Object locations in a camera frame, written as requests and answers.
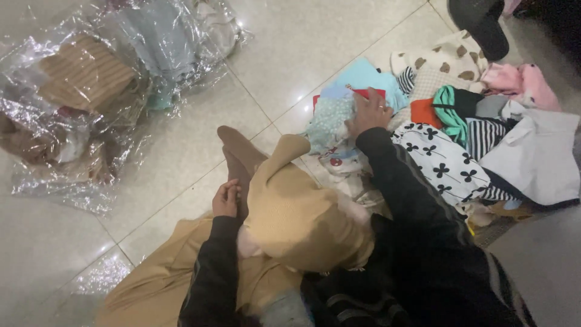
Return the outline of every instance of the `clear plastic bag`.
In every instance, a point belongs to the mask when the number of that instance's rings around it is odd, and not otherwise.
[[[251,35],[212,0],[107,0],[65,16],[4,46],[0,148],[17,162],[13,194],[103,215],[123,167],[142,163],[149,126],[179,117]]]

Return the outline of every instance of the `red fabric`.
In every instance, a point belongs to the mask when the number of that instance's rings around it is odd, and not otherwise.
[[[385,90],[376,90],[379,95],[381,95],[385,99]],[[369,91],[368,90],[353,90],[355,93],[359,93],[363,95],[365,99],[369,99]],[[317,100],[319,100],[321,96],[315,95],[313,97],[313,112],[315,112],[315,106],[317,105]]]
[[[443,127],[442,121],[432,107],[434,99],[416,100],[411,103],[411,121],[414,123],[430,124],[437,129]]]

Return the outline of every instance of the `hand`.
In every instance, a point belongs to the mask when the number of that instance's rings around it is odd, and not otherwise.
[[[345,121],[349,134],[355,139],[373,127],[386,128],[392,120],[393,109],[385,105],[385,99],[374,88],[368,90],[369,101],[358,93],[353,94],[357,109],[355,119]]]
[[[214,217],[236,217],[236,214],[238,213],[238,192],[241,190],[240,186],[237,186],[236,184],[238,184],[238,179],[233,179],[220,186],[216,196],[214,196],[214,199],[212,200],[212,211],[214,212]]]

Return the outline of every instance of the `black jacket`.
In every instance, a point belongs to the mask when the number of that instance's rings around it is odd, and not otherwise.
[[[392,325],[535,326],[499,261],[474,245],[465,217],[444,202],[405,149],[392,144],[389,132],[380,127],[367,130],[356,144],[369,158],[374,185],[383,194],[393,222],[372,216],[376,246],[366,271],[336,271],[326,278],[303,281],[306,285],[302,290],[315,322],[357,325],[357,319],[372,308],[358,300],[371,299],[387,301],[388,308],[403,308],[405,314],[396,322],[390,321]],[[180,312],[180,326],[239,324],[234,313],[239,227],[233,218],[214,220],[210,238],[198,255],[196,277]],[[373,299],[370,294],[374,289],[388,290],[390,295],[378,293],[384,298]],[[334,297],[332,303],[341,305],[332,306],[328,300],[335,291],[348,293],[354,300],[341,302],[337,298],[342,297]],[[370,317],[362,320],[365,325],[385,323]]]

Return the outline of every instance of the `orange fabric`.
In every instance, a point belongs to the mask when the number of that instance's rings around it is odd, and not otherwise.
[[[411,121],[414,123],[430,124],[437,129],[441,129],[442,121],[436,116],[436,111],[432,107],[433,98],[416,100],[411,103]]]

